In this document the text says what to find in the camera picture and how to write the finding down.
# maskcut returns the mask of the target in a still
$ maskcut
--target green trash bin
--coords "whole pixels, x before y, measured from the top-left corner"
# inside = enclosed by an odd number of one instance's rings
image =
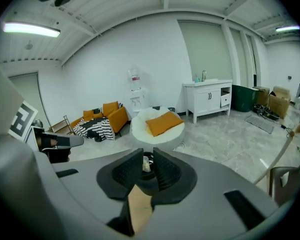
[[[241,112],[248,112],[252,110],[253,105],[256,103],[257,97],[256,89],[233,84],[231,108]]]

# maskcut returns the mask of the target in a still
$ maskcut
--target white vanity cabinet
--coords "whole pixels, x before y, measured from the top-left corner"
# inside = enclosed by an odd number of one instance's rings
[[[230,114],[232,80],[207,79],[204,82],[184,83],[186,115],[193,113],[193,123],[197,117],[227,111]]]

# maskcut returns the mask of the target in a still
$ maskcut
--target cardboard box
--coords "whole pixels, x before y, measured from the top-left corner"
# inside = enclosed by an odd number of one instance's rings
[[[274,95],[269,96],[269,109],[278,114],[281,119],[286,117],[289,104],[291,101],[290,91],[288,89],[275,86],[273,88]]]
[[[262,106],[268,106],[270,89],[261,86],[253,87],[253,89],[258,90],[255,103],[260,104]]]

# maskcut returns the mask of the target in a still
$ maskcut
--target bag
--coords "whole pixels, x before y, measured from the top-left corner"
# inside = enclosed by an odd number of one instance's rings
[[[296,98],[299,98],[300,97],[300,85],[298,87],[298,90],[296,91],[296,95],[295,95]]]

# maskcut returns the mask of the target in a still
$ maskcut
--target faucet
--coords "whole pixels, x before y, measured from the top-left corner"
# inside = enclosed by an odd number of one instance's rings
[[[206,80],[206,73],[207,73],[207,71],[205,71],[205,70],[202,71],[202,79],[201,79],[201,82],[203,82],[203,81]]]

